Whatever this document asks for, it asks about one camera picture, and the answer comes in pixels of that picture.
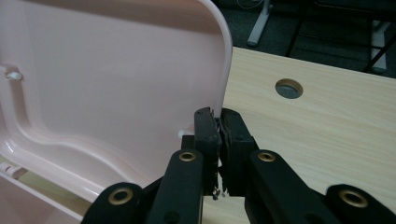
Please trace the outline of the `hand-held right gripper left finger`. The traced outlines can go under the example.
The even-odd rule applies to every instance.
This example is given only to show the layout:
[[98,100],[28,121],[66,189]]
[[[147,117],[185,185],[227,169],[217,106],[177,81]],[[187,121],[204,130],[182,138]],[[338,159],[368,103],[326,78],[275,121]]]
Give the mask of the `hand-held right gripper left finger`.
[[182,136],[182,149],[195,149],[204,157],[203,189],[205,196],[219,196],[219,127],[209,107],[194,113],[194,134]]

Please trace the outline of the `black chair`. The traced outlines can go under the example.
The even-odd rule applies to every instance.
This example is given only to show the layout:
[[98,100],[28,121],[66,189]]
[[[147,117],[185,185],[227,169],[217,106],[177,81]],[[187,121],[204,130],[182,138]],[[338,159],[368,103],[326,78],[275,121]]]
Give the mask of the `black chair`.
[[378,21],[376,28],[381,28],[386,22],[396,22],[396,0],[304,0],[299,7],[299,19],[288,46],[287,56],[292,53],[306,12],[311,7],[335,11],[342,15],[366,18],[369,22]]

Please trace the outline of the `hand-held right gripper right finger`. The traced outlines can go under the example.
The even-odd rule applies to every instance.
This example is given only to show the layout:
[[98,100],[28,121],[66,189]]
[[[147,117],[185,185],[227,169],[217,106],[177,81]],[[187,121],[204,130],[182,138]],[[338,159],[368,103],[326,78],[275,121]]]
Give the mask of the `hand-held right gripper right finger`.
[[248,131],[241,115],[231,109],[223,108],[220,116],[221,166],[219,169],[223,189],[230,196],[243,197],[248,186],[248,160],[257,144]]

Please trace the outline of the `pink storage box white handle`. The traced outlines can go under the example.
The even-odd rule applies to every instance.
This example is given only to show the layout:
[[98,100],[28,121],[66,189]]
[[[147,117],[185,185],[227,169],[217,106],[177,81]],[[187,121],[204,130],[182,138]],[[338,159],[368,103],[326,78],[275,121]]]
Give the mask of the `pink storage box white handle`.
[[162,176],[232,55],[212,0],[0,0],[0,224],[78,224]]

